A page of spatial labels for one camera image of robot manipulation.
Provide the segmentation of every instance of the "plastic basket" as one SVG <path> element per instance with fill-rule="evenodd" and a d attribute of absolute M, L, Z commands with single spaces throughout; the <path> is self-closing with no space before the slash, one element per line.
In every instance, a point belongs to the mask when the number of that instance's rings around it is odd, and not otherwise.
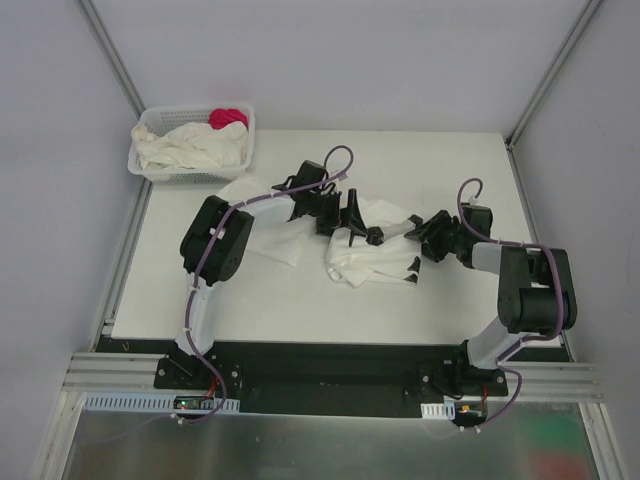
<path fill-rule="evenodd" d="M 142 175 L 152 182 L 164 183 L 211 183 L 238 178 L 249 167 L 253 156 L 256 119 L 251 106 L 243 103 L 216 103 L 214 105 L 152 107 L 142 113 L 138 125 L 145 125 L 150 132 L 162 136 L 185 123 L 207 123 L 209 115 L 216 108 L 237 108 L 249 119 L 247 155 L 241 165 L 216 168 L 145 170 L 140 165 L 140 158 L 132 142 L 127 162 L 129 171 L 134 175 Z"/>

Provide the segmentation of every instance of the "white tabletop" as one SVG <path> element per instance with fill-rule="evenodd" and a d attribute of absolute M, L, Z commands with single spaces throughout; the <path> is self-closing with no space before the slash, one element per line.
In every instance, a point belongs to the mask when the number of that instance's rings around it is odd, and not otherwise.
<path fill-rule="evenodd" d="M 443 208 L 454 214 L 460 184 L 481 177 L 480 204 L 493 210 L 493 236 L 530 240 L 498 134 L 259 130 L 250 172 L 280 183 L 305 159 L 322 163 L 337 144 L 355 153 L 343 189 L 355 187 L 364 198 L 383 198 L 427 220 Z M 346 159 L 337 153 L 331 167 Z M 218 189 L 154 185 L 113 337 L 175 337 L 187 295 L 178 248 L 203 200 Z M 356 289 L 329 278 L 327 245 L 328 238 L 313 236 L 296 268 L 246 253 L 216 304 L 216 339 L 459 344 L 496 316 L 498 278 L 466 269 L 451 255 L 440 264 L 423 259 L 416 286 L 365 283 Z"/>

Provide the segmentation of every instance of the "gray wall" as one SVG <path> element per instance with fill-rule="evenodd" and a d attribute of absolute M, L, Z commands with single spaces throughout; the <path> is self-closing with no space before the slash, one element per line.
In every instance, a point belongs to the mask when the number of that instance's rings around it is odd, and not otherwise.
<path fill-rule="evenodd" d="M 263 128 L 509 132 L 585 0 L 96 0 L 148 106 Z"/>
<path fill-rule="evenodd" d="M 0 477 L 36 459 L 137 190 L 135 124 L 70 1 L 0 2 Z"/>
<path fill-rule="evenodd" d="M 516 161 L 542 240 L 569 251 L 579 314 L 571 340 L 593 361 L 640 478 L 640 2 L 606 2 Z"/>

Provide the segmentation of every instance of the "red cloth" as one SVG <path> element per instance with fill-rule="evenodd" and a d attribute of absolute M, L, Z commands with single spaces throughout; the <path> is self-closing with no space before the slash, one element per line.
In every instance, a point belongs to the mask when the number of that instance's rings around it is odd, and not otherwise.
<path fill-rule="evenodd" d="M 233 122 L 242 122 L 245 127 L 249 128 L 247 116 L 236 108 L 216 108 L 209 115 L 209 125 L 216 130 L 220 130 Z"/>

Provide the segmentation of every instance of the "white cloth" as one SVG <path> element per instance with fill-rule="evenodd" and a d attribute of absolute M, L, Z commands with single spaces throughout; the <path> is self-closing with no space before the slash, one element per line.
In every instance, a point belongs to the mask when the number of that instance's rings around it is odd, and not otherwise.
<path fill-rule="evenodd" d="M 225 186 L 217 196 L 232 204 L 270 191 L 271 187 L 258 177 L 244 175 Z M 291 222 L 254 227 L 249 235 L 247 250 L 295 267 L 314 228 L 315 219 L 309 216 Z"/>
<path fill-rule="evenodd" d="M 249 134 L 242 122 L 220 130 L 208 123 L 187 123 L 164 137 L 136 125 L 131 139 L 144 169 L 214 168 L 241 165 L 247 154 Z"/>
<path fill-rule="evenodd" d="M 409 218 L 410 213 L 384 200 L 367 201 L 358 197 L 360 213 L 368 227 L 397 225 Z M 349 247 L 350 231 L 339 228 L 331 237 L 325 257 L 327 272 L 336 282 L 347 282 L 359 287 L 365 281 L 414 285 L 418 273 L 411 267 L 420 265 L 420 244 L 407 240 L 403 235 L 386 240 L 382 245 L 367 244 L 362 237 L 355 237 Z"/>

